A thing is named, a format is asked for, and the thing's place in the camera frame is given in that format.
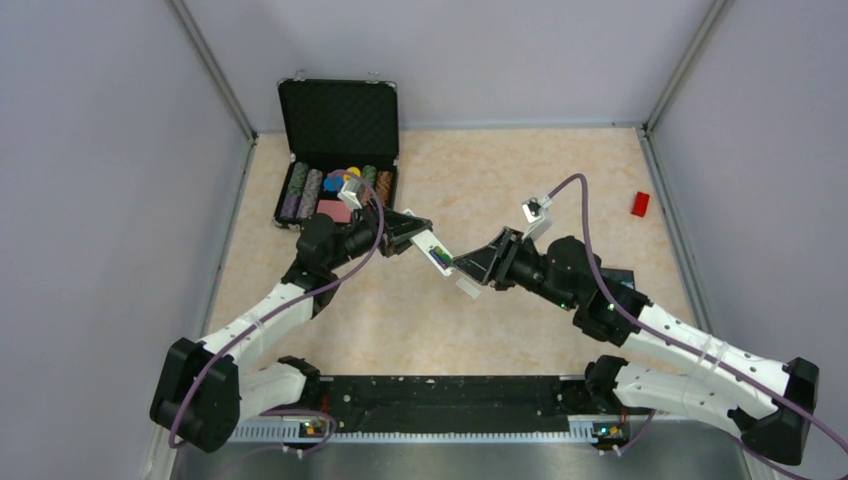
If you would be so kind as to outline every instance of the yellow poker chip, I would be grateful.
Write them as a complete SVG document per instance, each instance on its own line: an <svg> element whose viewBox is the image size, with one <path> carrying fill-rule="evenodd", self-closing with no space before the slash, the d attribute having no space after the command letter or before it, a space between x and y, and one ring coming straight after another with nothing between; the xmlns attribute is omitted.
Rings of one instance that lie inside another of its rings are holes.
<svg viewBox="0 0 848 480"><path fill-rule="evenodd" d="M361 176L362 176L362 172L360 172L360 171L359 171L359 169L358 169L358 168L356 168L356 167L348 167L347 171L348 171L348 172L350 172L350 173L352 173L352 174L354 174L354 175L356 175L357 177L361 177ZM346 182L346 181L350 180L350 175L342 175L342 178L343 178L343 179L344 179L344 181Z"/></svg>

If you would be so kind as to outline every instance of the case lid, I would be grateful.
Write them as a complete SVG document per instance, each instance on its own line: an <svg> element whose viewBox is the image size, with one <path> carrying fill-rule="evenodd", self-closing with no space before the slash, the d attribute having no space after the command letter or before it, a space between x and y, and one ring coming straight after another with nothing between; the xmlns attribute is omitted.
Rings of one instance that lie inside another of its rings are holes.
<svg viewBox="0 0 848 480"><path fill-rule="evenodd" d="M398 157L398 101L391 82L284 79L277 86L289 149L307 162L386 166Z"/></svg>

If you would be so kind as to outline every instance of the black box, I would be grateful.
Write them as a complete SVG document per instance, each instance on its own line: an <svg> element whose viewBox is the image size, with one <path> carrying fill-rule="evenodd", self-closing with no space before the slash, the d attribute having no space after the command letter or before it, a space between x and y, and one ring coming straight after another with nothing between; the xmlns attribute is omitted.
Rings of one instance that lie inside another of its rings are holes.
<svg viewBox="0 0 848 480"><path fill-rule="evenodd" d="M395 83L293 78L281 80L277 92L291 163L274 210L274 224L298 230L303 220L282 214L292 172L300 162L323 173L319 200L338 198L336 192L323 187L323 180L333 170L357 167L362 171L373 165L378 172L390 172L387 206L394 206L400 152Z"/></svg>

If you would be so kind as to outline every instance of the blue poker chip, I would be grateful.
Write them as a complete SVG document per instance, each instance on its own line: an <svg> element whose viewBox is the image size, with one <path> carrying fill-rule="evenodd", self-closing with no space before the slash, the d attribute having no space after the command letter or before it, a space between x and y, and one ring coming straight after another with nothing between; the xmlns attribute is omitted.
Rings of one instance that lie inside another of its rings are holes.
<svg viewBox="0 0 848 480"><path fill-rule="evenodd" d="M327 177L324 179L324 190L328 192L338 192L344 185L344 180L341 177Z"/></svg>

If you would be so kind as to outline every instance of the gray wall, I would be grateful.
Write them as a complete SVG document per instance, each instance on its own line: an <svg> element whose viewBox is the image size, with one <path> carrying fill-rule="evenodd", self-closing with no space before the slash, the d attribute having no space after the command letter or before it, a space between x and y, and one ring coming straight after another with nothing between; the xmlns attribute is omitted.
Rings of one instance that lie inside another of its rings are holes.
<svg viewBox="0 0 848 480"><path fill-rule="evenodd" d="M398 81L406 127L641 122L710 0L187 0L260 131L275 84Z"/></svg>
<svg viewBox="0 0 848 480"><path fill-rule="evenodd" d="M822 368L848 434L848 2L738 1L657 133L718 333ZM811 433L801 472L848 459Z"/></svg>
<svg viewBox="0 0 848 480"><path fill-rule="evenodd" d="M247 144L162 1L0 7L0 470L137 478Z"/></svg>

